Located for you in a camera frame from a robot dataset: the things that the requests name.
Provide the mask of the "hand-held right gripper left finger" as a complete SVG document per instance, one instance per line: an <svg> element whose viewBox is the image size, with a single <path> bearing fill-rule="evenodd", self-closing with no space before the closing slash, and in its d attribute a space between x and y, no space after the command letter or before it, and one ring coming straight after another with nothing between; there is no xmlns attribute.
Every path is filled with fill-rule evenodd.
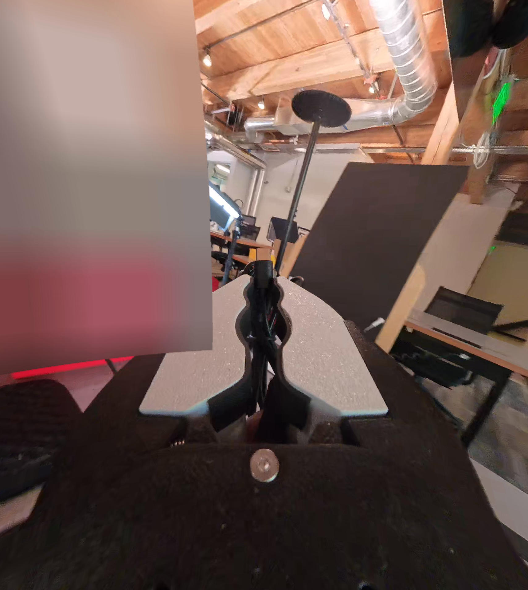
<svg viewBox="0 0 528 590"><path fill-rule="evenodd" d="M226 430L253 413L249 294L249 274L214 292L214 346L167 353L140 402L140 416L209 417L216 430Z"/></svg>

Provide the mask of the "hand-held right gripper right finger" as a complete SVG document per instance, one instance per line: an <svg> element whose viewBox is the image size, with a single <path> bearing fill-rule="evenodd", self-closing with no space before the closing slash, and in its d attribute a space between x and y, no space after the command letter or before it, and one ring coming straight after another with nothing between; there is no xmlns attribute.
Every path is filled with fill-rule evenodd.
<svg viewBox="0 0 528 590"><path fill-rule="evenodd" d="M276 400L294 432L349 417L386 417L383 402L346 318L286 277L276 279L286 332L278 350Z"/></svg>

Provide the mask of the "black stand with round base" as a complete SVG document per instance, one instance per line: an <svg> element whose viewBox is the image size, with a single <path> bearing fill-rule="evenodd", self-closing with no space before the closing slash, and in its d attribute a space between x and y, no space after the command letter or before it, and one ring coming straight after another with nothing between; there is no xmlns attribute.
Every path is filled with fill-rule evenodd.
<svg viewBox="0 0 528 590"><path fill-rule="evenodd" d="M310 141L308 141L308 149L306 149L306 156L304 156L304 165L298 177L298 184L295 184L295 193L291 199L291 206L290 206L290 215L288 215L288 227L286 227L286 236L281 239L281 249L278 253L278 260L276 260L276 273L281 273L281 264L283 264L283 256L288 250L288 243L290 243L290 234L291 234L291 227L294 227L294 218L298 212L298 205L304 193L304 184L306 184L306 177L312 165L312 156L314 156L314 149L319 136L319 128L336 128L336 127L344 127L349 117L352 117L352 109L349 105L326 90L302 90L294 97L291 101L291 111L294 114L298 114L302 121L312 123L312 133L310 133Z"/></svg>

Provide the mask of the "dark light stand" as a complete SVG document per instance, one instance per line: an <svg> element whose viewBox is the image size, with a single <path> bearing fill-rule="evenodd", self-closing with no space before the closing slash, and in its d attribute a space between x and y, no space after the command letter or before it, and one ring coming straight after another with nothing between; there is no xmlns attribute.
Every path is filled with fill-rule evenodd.
<svg viewBox="0 0 528 590"><path fill-rule="evenodd" d="M235 223L233 223L233 228L231 228L231 243L229 243L229 249L227 249L222 287L229 282L229 274L231 274L231 266L233 266L233 255L235 255L235 249L237 249L237 240L241 236L241 225L244 225L244 217L239 215L235 218Z"/></svg>

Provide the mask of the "black flat panel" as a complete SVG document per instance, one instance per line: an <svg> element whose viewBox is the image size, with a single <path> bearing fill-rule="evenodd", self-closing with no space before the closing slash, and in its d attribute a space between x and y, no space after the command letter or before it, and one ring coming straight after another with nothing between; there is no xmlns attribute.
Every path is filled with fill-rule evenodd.
<svg viewBox="0 0 528 590"><path fill-rule="evenodd" d="M359 328L388 318L465 174L459 165L349 162L294 274Z"/></svg>

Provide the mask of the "black computer monitor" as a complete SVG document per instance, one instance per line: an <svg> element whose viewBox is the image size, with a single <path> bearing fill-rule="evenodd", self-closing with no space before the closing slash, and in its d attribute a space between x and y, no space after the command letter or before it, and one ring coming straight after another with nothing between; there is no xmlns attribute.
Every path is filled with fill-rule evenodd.
<svg viewBox="0 0 528 590"><path fill-rule="evenodd" d="M270 221L270 228L267 228L267 240L286 240L286 236L290 236L290 243L298 243L299 239L299 231L298 231L298 223L281 217L271 217Z"/></svg>

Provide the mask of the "black office chair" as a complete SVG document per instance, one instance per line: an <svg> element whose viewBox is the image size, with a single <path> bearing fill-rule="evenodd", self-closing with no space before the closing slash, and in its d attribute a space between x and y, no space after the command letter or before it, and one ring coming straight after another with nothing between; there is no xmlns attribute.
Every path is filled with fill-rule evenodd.
<svg viewBox="0 0 528 590"><path fill-rule="evenodd" d="M474 299L446 287L439 287L426 307L427 315L480 335L488 335L501 310L502 304ZM429 379L447 390L471 386L476 378L486 378L496 383L506 373L506 369L492 360L407 326L401 328L394 343L392 356L412 369L416 382Z"/></svg>

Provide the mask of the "wooden desk with black legs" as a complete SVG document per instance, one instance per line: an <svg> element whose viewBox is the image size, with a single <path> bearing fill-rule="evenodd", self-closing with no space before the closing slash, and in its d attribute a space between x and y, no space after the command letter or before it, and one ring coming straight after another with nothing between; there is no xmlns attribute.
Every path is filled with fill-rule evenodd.
<svg viewBox="0 0 528 590"><path fill-rule="evenodd" d="M459 436L463 448L471 448L490 417L512 373L528 379L528 346L501 341L429 312L416 309L409 312L395 345L401 343L416 345L444 360L459 365L465 371L492 382L488 395Z"/></svg>

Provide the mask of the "bright light panel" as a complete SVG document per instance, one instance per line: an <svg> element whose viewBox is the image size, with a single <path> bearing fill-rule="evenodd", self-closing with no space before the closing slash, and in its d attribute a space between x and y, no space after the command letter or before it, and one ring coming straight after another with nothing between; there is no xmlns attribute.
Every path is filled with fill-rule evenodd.
<svg viewBox="0 0 528 590"><path fill-rule="evenodd" d="M219 190L218 184L209 182L209 199L222 206L229 217L239 218L241 217L241 206L227 197L223 190Z"/></svg>

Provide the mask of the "green exit sign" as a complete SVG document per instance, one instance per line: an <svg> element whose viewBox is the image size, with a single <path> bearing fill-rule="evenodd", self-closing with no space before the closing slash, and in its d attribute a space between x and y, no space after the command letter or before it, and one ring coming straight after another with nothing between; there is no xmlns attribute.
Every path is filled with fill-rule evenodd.
<svg viewBox="0 0 528 590"><path fill-rule="evenodd" d="M492 103L492 127L496 127L499 119L502 117L502 112L511 101L515 83L516 83L516 77L511 75L501 84L499 95Z"/></svg>

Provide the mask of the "silver air duct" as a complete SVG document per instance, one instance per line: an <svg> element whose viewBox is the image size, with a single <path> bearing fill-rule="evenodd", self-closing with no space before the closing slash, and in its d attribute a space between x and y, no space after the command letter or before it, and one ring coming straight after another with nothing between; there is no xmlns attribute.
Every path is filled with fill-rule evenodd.
<svg viewBox="0 0 528 590"><path fill-rule="evenodd" d="M319 128L326 134L404 124L422 114L435 97L438 75L419 4L409 0L371 0L370 5L404 95L395 99L346 99L352 109L349 121L344 127ZM245 138L249 143L255 143L258 134L263 133L302 136L312 133L312 123L294 114L291 107L280 107L276 117L252 117L245 121Z"/></svg>

